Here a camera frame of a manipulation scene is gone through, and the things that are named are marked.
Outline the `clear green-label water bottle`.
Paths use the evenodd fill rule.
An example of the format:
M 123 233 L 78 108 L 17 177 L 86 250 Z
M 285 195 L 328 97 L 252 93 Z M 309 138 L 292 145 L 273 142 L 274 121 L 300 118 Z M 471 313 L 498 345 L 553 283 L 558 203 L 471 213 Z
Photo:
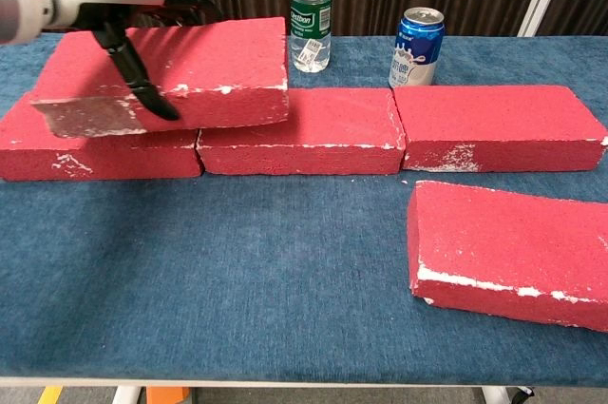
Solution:
M 294 67 L 324 70 L 331 58 L 333 0 L 290 0 L 290 43 Z

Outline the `blue white drink can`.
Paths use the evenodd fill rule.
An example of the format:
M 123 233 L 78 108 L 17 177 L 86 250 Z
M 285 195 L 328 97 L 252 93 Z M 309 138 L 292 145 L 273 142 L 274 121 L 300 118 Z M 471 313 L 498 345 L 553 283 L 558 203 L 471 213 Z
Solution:
M 440 11 L 426 7 L 407 9 L 397 28 L 390 87 L 429 86 L 445 33 L 444 15 Z

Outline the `blue table cloth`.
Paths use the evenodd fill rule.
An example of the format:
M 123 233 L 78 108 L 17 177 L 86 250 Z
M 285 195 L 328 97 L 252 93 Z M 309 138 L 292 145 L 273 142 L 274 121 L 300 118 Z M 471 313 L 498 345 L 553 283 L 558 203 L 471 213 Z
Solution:
M 410 293 L 423 178 L 0 181 L 0 381 L 608 387 L 608 334 Z

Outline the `white table leg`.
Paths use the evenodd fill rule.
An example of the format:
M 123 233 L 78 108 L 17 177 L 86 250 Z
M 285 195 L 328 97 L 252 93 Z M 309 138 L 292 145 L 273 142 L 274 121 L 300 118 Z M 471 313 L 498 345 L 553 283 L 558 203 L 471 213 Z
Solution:
M 138 404 L 141 393 L 138 386 L 118 386 L 111 404 Z
M 511 404 L 511 400 L 506 387 L 483 386 L 482 393 L 484 398 L 484 404 Z

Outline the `small orange floor item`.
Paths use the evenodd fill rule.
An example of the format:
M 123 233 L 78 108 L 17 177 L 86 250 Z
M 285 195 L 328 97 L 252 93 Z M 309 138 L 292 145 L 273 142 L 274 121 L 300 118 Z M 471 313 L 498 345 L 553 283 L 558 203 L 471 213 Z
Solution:
M 183 404 L 191 395 L 189 387 L 159 387 L 145 388 L 146 404 Z

